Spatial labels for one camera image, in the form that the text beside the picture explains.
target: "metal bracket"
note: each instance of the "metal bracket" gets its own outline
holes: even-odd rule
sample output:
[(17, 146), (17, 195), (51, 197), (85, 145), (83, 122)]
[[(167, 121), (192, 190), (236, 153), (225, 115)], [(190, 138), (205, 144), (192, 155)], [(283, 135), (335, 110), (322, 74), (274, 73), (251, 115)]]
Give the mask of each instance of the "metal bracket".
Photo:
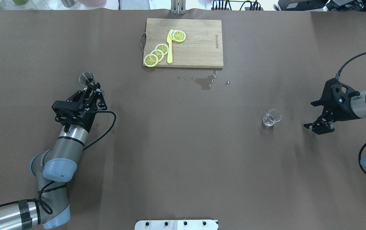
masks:
[(146, 220), (138, 221), (135, 230), (218, 230), (218, 220)]
[(186, 14), (186, 0), (171, 0), (171, 14)]

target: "yellow plastic knife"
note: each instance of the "yellow plastic knife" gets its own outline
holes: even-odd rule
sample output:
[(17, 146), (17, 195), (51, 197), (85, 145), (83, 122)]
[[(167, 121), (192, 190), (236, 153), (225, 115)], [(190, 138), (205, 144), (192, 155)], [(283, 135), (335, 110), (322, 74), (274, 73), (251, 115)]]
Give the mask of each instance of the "yellow plastic knife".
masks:
[(168, 34), (167, 34), (167, 38), (166, 38), (166, 41), (167, 41), (167, 44), (168, 44), (168, 53), (167, 53), (167, 63), (168, 64), (171, 64), (173, 63), (173, 53), (171, 51), (171, 43), (173, 42), (171, 40), (171, 37), (170, 37), (170, 34), (173, 32), (173, 29), (171, 29)]

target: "black device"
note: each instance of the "black device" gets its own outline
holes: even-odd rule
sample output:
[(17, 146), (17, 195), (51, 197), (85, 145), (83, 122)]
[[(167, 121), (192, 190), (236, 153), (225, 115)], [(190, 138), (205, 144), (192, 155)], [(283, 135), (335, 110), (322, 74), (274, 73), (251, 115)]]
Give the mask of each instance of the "black device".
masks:
[(312, 127), (316, 134), (327, 134), (335, 131), (333, 122), (359, 119), (352, 111), (351, 98), (360, 95), (360, 92), (335, 78), (327, 80), (321, 98), (311, 102), (312, 106), (323, 106), (322, 114), (313, 123), (304, 124), (304, 127)]
[(322, 9), (330, 11), (362, 11), (366, 12), (366, 0), (278, 0), (282, 11), (306, 11)]
[(282, 11), (305, 11), (322, 9), (328, 0), (279, 0), (278, 6)]
[(366, 0), (331, 0), (326, 7), (331, 11), (366, 12)]

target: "small glass cup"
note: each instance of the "small glass cup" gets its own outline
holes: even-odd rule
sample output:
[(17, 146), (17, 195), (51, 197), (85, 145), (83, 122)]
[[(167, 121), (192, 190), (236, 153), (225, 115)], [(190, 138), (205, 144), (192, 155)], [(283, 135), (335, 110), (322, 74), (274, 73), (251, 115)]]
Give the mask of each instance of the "small glass cup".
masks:
[(270, 109), (262, 118), (262, 123), (266, 127), (272, 127), (275, 123), (279, 122), (281, 118), (282, 115), (277, 109)]

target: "cutting board handle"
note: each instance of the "cutting board handle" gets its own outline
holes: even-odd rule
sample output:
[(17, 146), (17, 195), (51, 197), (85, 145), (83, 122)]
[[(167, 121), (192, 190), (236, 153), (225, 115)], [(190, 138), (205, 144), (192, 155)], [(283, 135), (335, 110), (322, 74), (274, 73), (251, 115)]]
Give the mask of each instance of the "cutting board handle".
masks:
[(144, 46), (146, 47), (146, 30), (143, 32), (142, 37), (140, 38), (140, 48), (142, 49), (142, 52), (144, 52), (143, 37), (144, 37)]

